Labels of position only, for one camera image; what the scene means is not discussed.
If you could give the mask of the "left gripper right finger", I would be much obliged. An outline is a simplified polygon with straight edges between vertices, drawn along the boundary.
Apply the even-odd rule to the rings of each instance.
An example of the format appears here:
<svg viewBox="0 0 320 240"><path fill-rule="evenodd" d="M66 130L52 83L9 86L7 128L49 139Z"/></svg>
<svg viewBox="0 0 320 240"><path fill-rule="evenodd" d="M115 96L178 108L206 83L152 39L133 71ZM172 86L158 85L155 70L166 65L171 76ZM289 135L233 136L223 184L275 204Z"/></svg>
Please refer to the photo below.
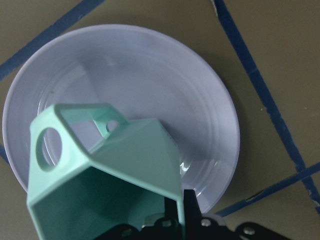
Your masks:
<svg viewBox="0 0 320 240"><path fill-rule="evenodd" d="M248 240L226 225L219 225L214 218L203 216L194 190L184 190L183 205L185 240Z"/></svg>

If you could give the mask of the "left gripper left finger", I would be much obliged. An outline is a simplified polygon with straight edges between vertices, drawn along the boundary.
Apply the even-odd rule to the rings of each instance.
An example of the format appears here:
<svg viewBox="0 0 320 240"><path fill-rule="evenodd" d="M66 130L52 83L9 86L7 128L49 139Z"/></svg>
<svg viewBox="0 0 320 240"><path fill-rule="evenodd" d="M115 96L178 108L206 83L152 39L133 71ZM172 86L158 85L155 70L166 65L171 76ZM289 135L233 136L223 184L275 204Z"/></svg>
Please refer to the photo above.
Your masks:
<svg viewBox="0 0 320 240"><path fill-rule="evenodd" d="M147 216L140 235L142 240L179 240L180 223L176 201L165 197L164 212Z"/></svg>

